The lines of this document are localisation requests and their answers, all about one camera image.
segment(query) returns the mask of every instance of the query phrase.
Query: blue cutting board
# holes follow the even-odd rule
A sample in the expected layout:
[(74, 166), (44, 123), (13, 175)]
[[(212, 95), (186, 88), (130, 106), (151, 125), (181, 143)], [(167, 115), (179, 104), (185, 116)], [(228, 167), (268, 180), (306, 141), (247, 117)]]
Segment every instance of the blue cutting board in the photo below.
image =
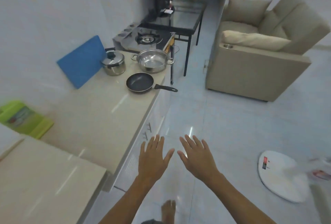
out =
[(106, 57), (99, 36), (94, 36), (58, 60), (57, 64), (73, 86), (79, 89), (100, 70), (102, 67), (100, 61)]

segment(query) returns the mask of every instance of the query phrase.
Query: stove burner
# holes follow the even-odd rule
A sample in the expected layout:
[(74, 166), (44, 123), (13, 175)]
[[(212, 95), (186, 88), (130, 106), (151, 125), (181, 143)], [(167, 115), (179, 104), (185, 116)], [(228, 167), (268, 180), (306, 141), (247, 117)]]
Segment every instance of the stove burner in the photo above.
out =
[(150, 33), (140, 34), (138, 32), (138, 36), (136, 37), (136, 42), (139, 44), (152, 44), (155, 40), (158, 40), (160, 35)]

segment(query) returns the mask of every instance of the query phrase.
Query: hand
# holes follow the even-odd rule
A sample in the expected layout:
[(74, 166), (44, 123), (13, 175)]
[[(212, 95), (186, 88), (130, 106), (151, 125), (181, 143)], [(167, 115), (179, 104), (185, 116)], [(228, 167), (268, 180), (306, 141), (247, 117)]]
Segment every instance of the hand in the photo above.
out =
[(173, 155), (175, 149), (170, 149), (165, 156), (162, 158), (164, 137), (156, 135), (156, 137), (151, 137), (147, 144), (145, 151), (145, 141), (141, 144), (139, 164), (138, 164), (138, 178), (144, 183), (147, 183), (151, 187), (155, 184), (157, 180), (161, 178), (164, 171), (168, 167), (169, 161)]
[(187, 158), (183, 152), (177, 151), (177, 153), (186, 169), (191, 172), (194, 177), (207, 183), (213, 176), (219, 174), (213, 155), (206, 141), (202, 140), (201, 143), (194, 135), (194, 141), (190, 139), (188, 135), (185, 135), (185, 139), (182, 137), (179, 138), (186, 151)]

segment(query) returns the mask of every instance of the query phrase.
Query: pot lid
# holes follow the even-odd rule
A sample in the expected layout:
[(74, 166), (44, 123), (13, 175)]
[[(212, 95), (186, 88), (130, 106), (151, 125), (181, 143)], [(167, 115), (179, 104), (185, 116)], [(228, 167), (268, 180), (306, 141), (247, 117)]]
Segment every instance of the pot lid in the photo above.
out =
[(124, 61), (124, 55), (118, 51), (107, 51), (107, 57), (101, 62), (105, 66), (121, 64)]

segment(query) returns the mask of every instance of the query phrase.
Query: foot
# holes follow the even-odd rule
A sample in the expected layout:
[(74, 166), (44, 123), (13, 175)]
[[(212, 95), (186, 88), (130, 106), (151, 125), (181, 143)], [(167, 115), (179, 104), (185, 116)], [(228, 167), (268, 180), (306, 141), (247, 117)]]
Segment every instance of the foot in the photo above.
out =
[(168, 200), (161, 207), (162, 222), (164, 224), (175, 223), (176, 201)]

